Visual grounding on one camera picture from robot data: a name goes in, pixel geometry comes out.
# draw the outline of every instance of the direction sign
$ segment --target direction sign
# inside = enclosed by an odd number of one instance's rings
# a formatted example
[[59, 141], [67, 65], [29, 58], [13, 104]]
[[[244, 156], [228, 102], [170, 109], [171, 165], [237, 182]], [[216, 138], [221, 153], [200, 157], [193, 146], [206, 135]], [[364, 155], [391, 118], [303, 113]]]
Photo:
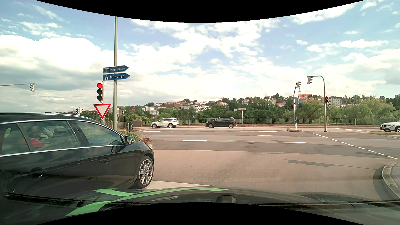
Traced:
[[99, 114], [101, 119], [104, 119], [108, 110], [110, 109], [111, 103], [108, 104], [93, 104], [97, 113]]
[[130, 77], [126, 73], [116, 73], [116, 74], [103, 74], [103, 80], [124, 80]]
[[113, 67], [104, 67], [103, 73], [114, 73], [114, 72], [124, 72], [128, 69], [127, 66], [113, 66]]

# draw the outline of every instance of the white suv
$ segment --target white suv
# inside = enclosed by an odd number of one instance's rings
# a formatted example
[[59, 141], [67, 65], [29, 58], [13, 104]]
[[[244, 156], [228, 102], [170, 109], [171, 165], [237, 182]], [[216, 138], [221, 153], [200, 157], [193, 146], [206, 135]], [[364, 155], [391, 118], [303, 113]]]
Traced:
[[151, 123], [152, 128], [160, 128], [160, 127], [175, 128], [176, 126], [179, 126], [179, 121], [176, 118], [164, 118], [160, 119], [157, 122]]
[[384, 130], [385, 132], [400, 132], [400, 121], [397, 122], [390, 122], [390, 123], [382, 123], [380, 126], [381, 130]]

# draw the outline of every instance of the yield sign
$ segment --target yield sign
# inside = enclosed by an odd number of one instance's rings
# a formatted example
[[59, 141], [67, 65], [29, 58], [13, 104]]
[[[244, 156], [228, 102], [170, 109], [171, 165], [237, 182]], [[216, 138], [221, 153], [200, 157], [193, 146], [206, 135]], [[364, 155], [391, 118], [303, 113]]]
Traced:
[[111, 103], [108, 104], [93, 104], [95, 109], [97, 110], [97, 113], [100, 115], [101, 119], [104, 119], [106, 116], [106, 113], [108, 112], [108, 109], [111, 106]]

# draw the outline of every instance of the car window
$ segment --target car window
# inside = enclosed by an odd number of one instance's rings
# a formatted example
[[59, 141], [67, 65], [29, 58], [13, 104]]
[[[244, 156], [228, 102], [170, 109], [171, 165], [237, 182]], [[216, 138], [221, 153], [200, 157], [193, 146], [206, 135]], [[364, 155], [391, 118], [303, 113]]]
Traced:
[[21, 123], [34, 151], [70, 149], [80, 144], [67, 121], [40, 121]]
[[0, 155], [24, 152], [29, 147], [17, 124], [0, 125]]
[[122, 145], [121, 136], [111, 129], [82, 121], [76, 121], [76, 124], [80, 127], [91, 146]]

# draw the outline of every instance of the traffic light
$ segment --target traffic light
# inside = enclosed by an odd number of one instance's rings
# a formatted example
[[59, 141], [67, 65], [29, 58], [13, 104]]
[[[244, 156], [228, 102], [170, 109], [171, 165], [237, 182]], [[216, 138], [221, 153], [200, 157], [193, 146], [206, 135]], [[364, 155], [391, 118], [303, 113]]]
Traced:
[[99, 101], [99, 102], [101, 102], [101, 103], [103, 103], [103, 85], [101, 84], [101, 83], [98, 83], [97, 85], [97, 94], [98, 94], [98, 96], [97, 96], [97, 100]]

